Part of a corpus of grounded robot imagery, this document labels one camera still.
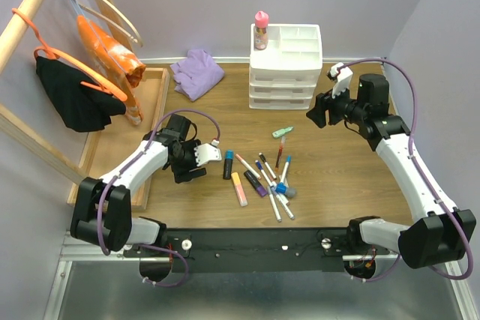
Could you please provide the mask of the white plastic drawer organizer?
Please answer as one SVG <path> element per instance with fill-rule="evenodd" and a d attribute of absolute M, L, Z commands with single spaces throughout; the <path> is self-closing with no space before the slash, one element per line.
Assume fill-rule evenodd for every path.
<path fill-rule="evenodd" d="M 248 102 L 252 109 L 306 110 L 323 68 L 320 27 L 271 24 L 265 49 L 255 48 L 250 27 Z"/>

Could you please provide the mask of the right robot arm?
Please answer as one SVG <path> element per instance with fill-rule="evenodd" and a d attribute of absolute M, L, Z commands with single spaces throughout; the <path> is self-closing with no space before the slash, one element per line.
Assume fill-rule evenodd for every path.
<path fill-rule="evenodd" d="M 371 245 L 397 253 L 413 269 L 466 258 L 470 274 L 473 255 L 470 238 L 476 218 L 461 210 L 443 192 L 413 143 L 413 132 L 402 117 L 389 111 L 389 83 L 383 75 L 364 74 L 359 78 L 356 98 L 350 97 L 349 69 L 328 74 L 334 85 L 316 96 L 307 117 L 316 126 L 355 124 L 364 138 L 387 165 L 409 206 L 413 224 L 404 226 L 370 216 L 350 220 L 345 235 L 346 248 L 355 254 Z"/>

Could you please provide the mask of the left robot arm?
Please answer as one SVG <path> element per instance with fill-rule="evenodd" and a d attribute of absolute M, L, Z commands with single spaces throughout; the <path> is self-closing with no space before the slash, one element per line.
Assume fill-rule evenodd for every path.
<path fill-rule="evenodd" d="M 187 138 L 197 126 L 182 115 L 170 116 L 158 132 L 147 133 L 135 152 L 99 179 L 85 178 L 78 187 L 70 235 L 102 249 L 119 251 L 140 244 L 150 256 L 166 248 L 166 225 L 147 218 L 133 218 L 131 197 L 159 169 L 172 170 L 177 184 L 204 176 L 195 148 L 201 141 Z"/>

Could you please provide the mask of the orange pink highlighter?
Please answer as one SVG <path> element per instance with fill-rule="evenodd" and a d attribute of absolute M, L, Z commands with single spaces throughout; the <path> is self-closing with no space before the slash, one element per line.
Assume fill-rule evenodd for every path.
<path fill-rule="evenodd" d="M 232 183 L 234 186 L 235 194 L 237 196 L 238 202 L 241 207 L 245 207 L 248 205 L 247 197 L 245 195 L 244 188 L 242 186 L 239 174 L 237 172 L 233 172 L 231 174 Z"/>

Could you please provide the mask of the pink cap crayon bottle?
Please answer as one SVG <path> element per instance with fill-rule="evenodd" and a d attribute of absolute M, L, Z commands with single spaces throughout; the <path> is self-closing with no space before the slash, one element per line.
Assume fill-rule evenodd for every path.
<path fill-rule="evenodd" d="M 254 48 L 257 50 L 264 50 L 268 46 L 268 25 L 269 15 L 262 10 L 258 11 L 254 17 Z"/>

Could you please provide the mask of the black purple cap highlighter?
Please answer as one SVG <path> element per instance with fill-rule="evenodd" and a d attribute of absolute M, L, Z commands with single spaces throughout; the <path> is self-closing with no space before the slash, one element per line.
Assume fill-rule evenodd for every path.
<path fill-rule="evenodd" d="M 260 196 L 264 197 L 267 196 L 267 190 L 264 188 L 263 185 L 261 185 L 260 181 L 257 179 L 257 177 L 252 173 L 250 170 L 246 170 L 244 172 L 244 176 L 247 180 L 247 182 L 252 186 L 254 191 Z"/>

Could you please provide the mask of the black blue cap highlighter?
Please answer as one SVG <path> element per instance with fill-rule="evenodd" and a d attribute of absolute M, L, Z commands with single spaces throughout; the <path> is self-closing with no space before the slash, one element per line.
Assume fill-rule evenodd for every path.
<path fill-rule="evenodd" d="M 234 158 L 234 151 L 227 150 L 224 157 L 223 163 L 223 179 L 230 180 L 233 168 L 233 158 Z"/>

